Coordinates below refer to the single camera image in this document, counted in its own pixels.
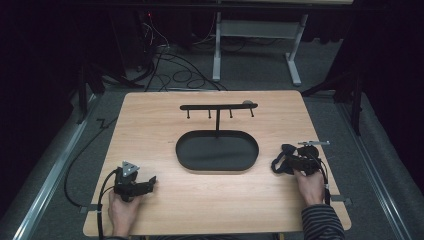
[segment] black strap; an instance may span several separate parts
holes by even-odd
[[[284,162],[281,163],[280,167],[277,169],[276,165],[281,161],[281,159],[286,155],[292,155],[294,151],[296,151],[296,147],[290,144],[283,144],[281,145],[281,149],[283,150],[274,161],[272,161],[271,169],[275,173],[288,173],[293,174],[293,169],[291,169],[290,166],[285,164]]]

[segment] wooden table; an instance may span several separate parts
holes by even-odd
[[[180,110],[186,104],[238,104],[251,100],[249,110],[221,112],[222,130],[240,130],[259,145],[256,163],[243,172],[193,172],[177,160],[175,146],[184,133],[215,129],[215,116]],[[271,161],[281,144],[318,140],[297,91],[130,93],[126,96],[92,203],[96,204],[106,176],[128,161],[140,166],[137,182],[157,176],[154,192],[144,196],[132,235],[263,233],[301,231],[304,208],[293,175],[274,174]],[[318,146],[320,157],[327,160]],[[339,190],[327,164],[330,191]],[[113,178],[107,187],[113,185]],[[105,235],[112,228],[103,199]],[[351,222],[343,202],[331,204],[345,229]],[[95,212],[89,212],[84,233],[97,236]]]

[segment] gray carpet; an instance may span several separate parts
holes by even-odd
[[[266,43],[269,43],[269,40],[253,39],[251,41],[255,43],[249,42],[237,52],[231,52],[232,49],[239,48],[237,43],[227,43],[224,46],[228,51],[223,52],[220,83],[228,90],[296,89],[303,91],[309,89],[323,81],[340,45],[339,43],[328,45],[320,45],[318,42],[302,43],[296,63],[303,84],[296,88],[290,82],[287,66],[282,59],[284,49],[289,49],[291,43],[277,41],[268,45]],[[211,49],[193,48],[187,51],[172,47],[169,53],[187,58],[205,76],[210,78],[212,75],[213,51]],[[170,59],[170,56],[163,55],[163,57]],[[157,74],[162,75],[162,80],[153,79],[150,90],[161,89],[163,82],[168,79],[165,75],[172,78],[174,73],[183,69],[175,63],[161,61]],[[135,74],[133,70],[129,70],[129,76],[135,76]],[[183,81],[186,77],[188,78],[188,75],[187,72],[181,72],[175,77]],[[167,86],[168,90],[186,87],[187,82],[175,81],[171,81]],[[210,84],[202,88],[214,89]],[[82,205],[87,205],[91,201],[113,134],[114,124],[98,135],[83,152],[81,150],[101,131],[98,118],[105,119],[108,123],[118,116],[123,98],[129,91],[134,90],[107,86],[106,93],[99,97],[99,103],[88,119],[87,127],[70,156],[70,159],[77,156],[78,158],[69,175],[69,193],[72,199]],[[340,192],[348,200],[347,210],[352,220],[352,228],[346,231],[346,237],[347,239],[396,239],[367,176],[366,167],[355,145],[355,139],[350,134],[349,125],[342,117],[341,106],[333,103],[331,94],[332,92],[320,93],[304,100],[320,140],[331,141],[331,145],[325,146],[324,151]],[[362,109],[361,139],[398,207],[411,239],[420,239],[424,236],[423,196],[396,155],[366,96],[363,97]],[[69,140],[77,116],[78,111],[75,111],[63,131],[58,134],[52,146],[40,159],[16,201],[2,219],[0,239],[13,238],[55,159]],[[88,239],[82,233],[84,221],[85,214],[79,213],[79,209],[66,200],[63,179],[61,179],[38,227],[34,230],[32,239]],[[285,239],[303,239],[303,235],[302,233],[286,233]]]

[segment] human hand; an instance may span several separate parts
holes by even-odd
[[[299,185],[299,192],[305,200],[306,206],[322,204],[324,200],[324,176],[320,171],[311,175],[304,175],[300,171],[293,169]]]
[[[109,218],[113,225],[113,236],[127,238],[135,222],[143,196],[134,197],[131,202],[124,202],[113,190],[109,192]]]

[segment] sleeve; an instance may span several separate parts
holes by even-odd
[[[123,238],[123,237],[106,237],[105,240],[128,240],[129,238]]]
[[[305,240],[344,239],[344,229],[333,207],[318,204],[302,211]]]

